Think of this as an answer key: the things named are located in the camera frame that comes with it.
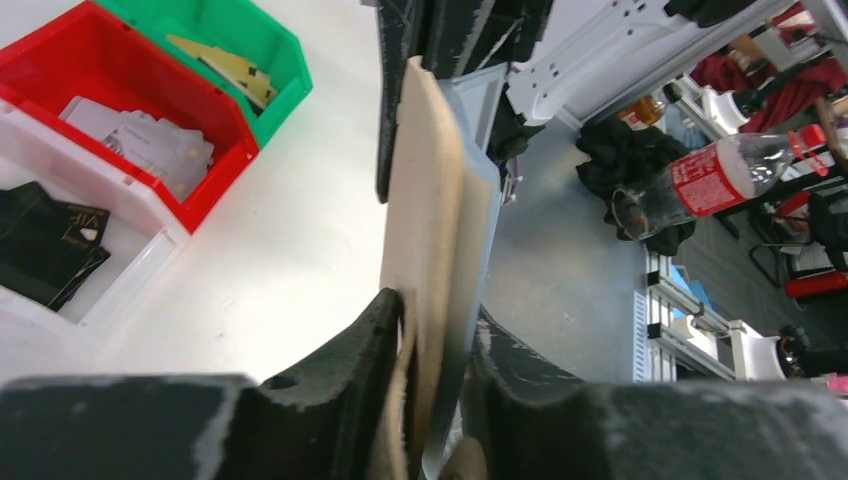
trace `table surface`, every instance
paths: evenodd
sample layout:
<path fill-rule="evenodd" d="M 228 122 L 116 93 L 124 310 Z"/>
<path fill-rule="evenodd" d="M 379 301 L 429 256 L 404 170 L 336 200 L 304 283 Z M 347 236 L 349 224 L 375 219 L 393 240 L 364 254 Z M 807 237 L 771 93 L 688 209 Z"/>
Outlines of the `table surface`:
<path fill-rule="evenodd" d="M 77 3 L 0 2 L 0 47 Z M 244 372 L 260 380 L 347 327 L 376 294 L 385 207 L 373 187 L 381 87 L 374 10 L 340 0 L 256 3 L 299 37 L 312 93 L 123 313 L 97 358 L 44 352 L 0 366 L 0 380 L 70 372 Z"/>
<path fill-rule="evenodd" d="M 0 47 L 78 0 L 0 2 Z M 184 252 L 127 309 L 104 351 L 0 361 L 27 374 L 242 372 L 262 380 L 347 327 L 377 292 L 385 207 L 374 193 L 380 56 L 354 0 L 256 0 L 294 32 L 315 88 L 229 189 Z M 615 240 L 578 183 L 573 132 L 552 124 L 523 156 L 502 211 L 485 304 L 554 363 L 623 380 L 645 255 Z"/>

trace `black cloth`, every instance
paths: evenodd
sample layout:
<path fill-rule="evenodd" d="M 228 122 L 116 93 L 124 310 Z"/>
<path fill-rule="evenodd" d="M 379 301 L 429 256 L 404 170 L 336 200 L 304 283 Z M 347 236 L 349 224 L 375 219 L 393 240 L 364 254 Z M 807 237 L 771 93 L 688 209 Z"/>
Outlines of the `black cloth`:
<path fill-rule="evenodd" d="M 577 148 L 592 159 L 577 166 L 583 185 L 607 202 L 623 185 L 646 180 L 668 164 L 689 154 L 689 149 L 658 128 L 633 131 L 626 123 L 611 117 L 586 125 L 577 140 Z M 604 220 L 615 225 L 609 209 Z M 680 244 L 695 233 L 695 222 L 666 228 L 645 240 L 648 250 L 674 256 Z M 618 230 L 619 240 L 629 240 Z"/>
<path fill-rule="evenodd" d="M 810 196 L 810 232 L 812 239 L 824 245 L 827 258 L 839 271 L 848 271 L 844 252 L 848 252 L 848 213 L 831 213 L 830 201 L 818 194 Z"/>

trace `white storage bin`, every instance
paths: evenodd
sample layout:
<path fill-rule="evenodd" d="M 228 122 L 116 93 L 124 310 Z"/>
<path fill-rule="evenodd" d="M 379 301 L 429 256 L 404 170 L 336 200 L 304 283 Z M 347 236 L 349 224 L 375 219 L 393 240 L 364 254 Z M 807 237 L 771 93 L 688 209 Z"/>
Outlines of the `white storage bin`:
<path fill-rule="evenodd" d="M 12 325 L 34 324 L 90 351 L 189 234 L 150 188 L 0 100 L 0 188 L 33 180 L 56 200 L 109 210 L 102 245 L 112 256 L 59 312 L 0 286 L 2 333 L 9 340 Z"/>

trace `plastic bin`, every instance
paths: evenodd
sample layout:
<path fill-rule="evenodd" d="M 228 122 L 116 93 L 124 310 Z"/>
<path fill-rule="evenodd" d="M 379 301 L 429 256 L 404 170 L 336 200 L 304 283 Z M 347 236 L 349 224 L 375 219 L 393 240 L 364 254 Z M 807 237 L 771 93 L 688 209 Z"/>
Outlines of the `plastic bin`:
<path fill-rule="evenodd" d="M 215 145 L 213 167 L 180 203 L 156 177 L 58 118 L 77 95 L 202 130 Z M 0 98 L 149 186 L 189 232 L 259 152 L 232 98 L 93 2 L 0 50 Z"/>
<path fill-rule="evenodd" d="M 260 147 L 312 90 L 300 42 L 250 0 L 96 0 L 235 98 Z M 277 98 L 257 116 L 244 95 L 165 36 L 174 34 L 245 57 L 271 75 Z"/>
<path fill-rule="evenodd" d="M 189 233 L 150 188 L 0 100 L 0 188 L 33 180 L 54 199 L 111 211 L 102 245 L 112 256 L 58 312 L 0 286 L 0 319 L 4 328 L 32 323 L 63 338 L 102 339 Z"/>

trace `white table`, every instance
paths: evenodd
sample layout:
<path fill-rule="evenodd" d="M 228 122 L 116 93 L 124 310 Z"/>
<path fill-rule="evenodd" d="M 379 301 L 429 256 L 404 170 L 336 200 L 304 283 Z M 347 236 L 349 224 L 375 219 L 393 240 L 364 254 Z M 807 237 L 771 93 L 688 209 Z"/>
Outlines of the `white table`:
<path fill-rule="evenodd" d="M 0 2 L 0 47 L 77 3 Z M 102 354 L 81 358 L 44 338 L 20 339 L 39 344 L 35 360 L 4 362 L 0 352 L 0 382 L 93 372 L 261 380 L 347 327 L 376 294 L 385 207 L 373 187 L 381 85 L 374 10 L 351 0 L 256 3 L 300 38 L 312 93 L 124 313 Z"/>

